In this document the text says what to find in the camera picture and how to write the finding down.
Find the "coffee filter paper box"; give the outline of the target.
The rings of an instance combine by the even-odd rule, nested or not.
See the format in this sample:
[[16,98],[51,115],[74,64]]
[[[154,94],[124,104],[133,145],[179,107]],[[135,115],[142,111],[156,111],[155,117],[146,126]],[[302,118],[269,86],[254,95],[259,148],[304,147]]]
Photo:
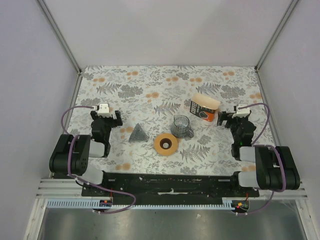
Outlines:
[[191,98],[189,112],[196,117],[212,122],[221,102],[207,95],[196,93]]

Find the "grey glass dripper cone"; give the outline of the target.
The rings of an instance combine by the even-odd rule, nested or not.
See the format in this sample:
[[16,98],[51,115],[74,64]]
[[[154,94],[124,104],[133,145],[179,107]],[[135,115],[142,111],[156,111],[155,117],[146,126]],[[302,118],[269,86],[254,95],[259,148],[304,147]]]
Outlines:
[[147,133],[143,130],[141,125],[137,123],[129,137],[128,142],[148,142],[150,137],[147,135]]

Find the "wooden dripper ring holder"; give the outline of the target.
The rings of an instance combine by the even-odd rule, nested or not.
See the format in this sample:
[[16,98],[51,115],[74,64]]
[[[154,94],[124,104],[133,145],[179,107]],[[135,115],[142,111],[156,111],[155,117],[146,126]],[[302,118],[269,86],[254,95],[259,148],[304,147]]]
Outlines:
[[154,139],[154,149],[162,156],[170,156],[176,152],[179,143],[171,133],[162,133]]

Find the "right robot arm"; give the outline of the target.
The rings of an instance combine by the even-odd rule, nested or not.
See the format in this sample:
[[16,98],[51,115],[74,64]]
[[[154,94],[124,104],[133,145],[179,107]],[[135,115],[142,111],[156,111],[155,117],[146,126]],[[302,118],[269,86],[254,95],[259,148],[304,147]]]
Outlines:
[[252,138],[257,127],[249,121],[251,110],[244,104],[234,107],[234,112],[218,113],[217,125],[225,123],[230,129],[233,143],[231,155],[237,161],[255,164],[255,170],[234,172],[229,191],[242,196],[247,188],[283,192],[297,190],[301,180],[291,150],[287,146],[255,145]]

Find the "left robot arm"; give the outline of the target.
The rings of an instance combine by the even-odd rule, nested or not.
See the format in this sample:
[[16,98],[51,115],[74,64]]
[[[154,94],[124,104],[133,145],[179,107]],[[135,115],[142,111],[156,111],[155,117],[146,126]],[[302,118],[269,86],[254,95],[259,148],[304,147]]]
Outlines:
[[54,174],[92,185],[93,191],[103,197],[110,192],[110,184],[103,180],[104,172],[89,163],[89,158],[108,157],[112,129],[122,126],[123,120],[119,110],[115,111],[115,117],[98,110],[90,115],[91,135],[62,134],[50,157],[49,169]]

